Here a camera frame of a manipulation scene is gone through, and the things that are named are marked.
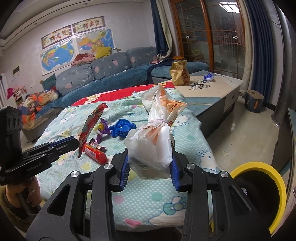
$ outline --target pile of clothes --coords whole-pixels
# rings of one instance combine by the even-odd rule
[[[72,67],[90,64],[94,60],[95,57],[92,53],[78,54],[73,60]]]
[[[18,98],[22,94],[27,94],[27,90],[24,86],[15,86],[14,88],[7,89],[7,99],[9,99],[12,95],[15,95],[16,98]]]
[[[61,94],[58,91],[47,90],[32,95],[27,95],[26,100],[18,106],[22,114],[23,128],[26,130],[33,129],[35,124],[36,113],[43,106],[58,99]]]

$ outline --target beige curtain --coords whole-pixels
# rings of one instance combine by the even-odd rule
[[[0,75],[0,108],[7,106],[6,94],[3,85],[2,76]]]
[[[161,20],[161,25],[163,27],[163,33],[165,35],[165,40],[168,44],[168,52],[166,53],[166,55],[161,56],[160,54],[158,54],[158,56],[157,56],[160,60],[162,60],[162,59],[170,56],[170,54],[172,53],[173,40],[172,40],[172,34],[170,33],[170,28],[168,26],[168,20],[165,15],[165,9],[164,9],[162,0],[156,0],[156,5],[158,8],[158,12],[159,12],[160,20]]]
[[[244,81],[240,86],[240,92],[245,94],[248,90],[250,79],[252,77],[252,61],[253,61],[253,41],[252,30],[249,21],[248,11],[245,5],[245,0],[237,0],[240,6],[241,14],[244,19],[244,35],[245,35],[245,60],[244,60],[244,73],[242,80]]]

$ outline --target rubber band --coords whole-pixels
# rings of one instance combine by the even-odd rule
[[[165,120],[165,119],[153,119],[153,120],[150,120],[149,122],[150,122],[150,123],[152,123],[152,122],[159,122],[159,121],[161,121],[161,122],[164,122],[164,123],[167,123],[167,124],[168,124],[168,121],[167,121],[167,120]]]

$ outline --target gray cylinder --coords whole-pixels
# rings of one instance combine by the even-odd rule
[[[284,40],[284,74],[279,100],[272,120],[280,127],[287,108],[296,110],[296,33],[284,13],[276,6]]]

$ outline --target polka dot sheet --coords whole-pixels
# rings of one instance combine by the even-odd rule
[[[185,102],[184,96],[176,89],[166,88],[166,91],[176,100]],[[88,115],[101,102],[85,104],[64,109],[45,130],[36,145],[62,140],[68,136],[77,136]],[[109,126],[119,119],[127,119],[135,123],[137,128],[147,122],[148,114],[141,102],[141,93],[106,102],[102,118]],[[189,162],[195,163],[205,171],[217,173],[220,171],[212,151],[200,130],[200,122],[193,112],[186,108],[172,125],[177,152],[186,155]],[[88,141],[96,138],[98,126],[91,132]],[[103,138],[102,146],[107,148],[109,160],[114,154],[124,151],[124,139],[111,136]],[[71,151],[60,156],[51,168],[38,175],[42,198],[47,200],[62,181],[74,170],[81,173],[93,172],[100,165],[85,153],[77,158],[78,151]],[[86,212],[90,214],[91,191],[87,194]],[[212,199],[208,192],[209,220],[212,220]],[[178,193],[171,179],[141,180],[130,170],[127,186],[121,193],[112,193],[113,212],[116,228],[123,231],[148,231],[160,227],[182,226],[184,223],[187,193]]]

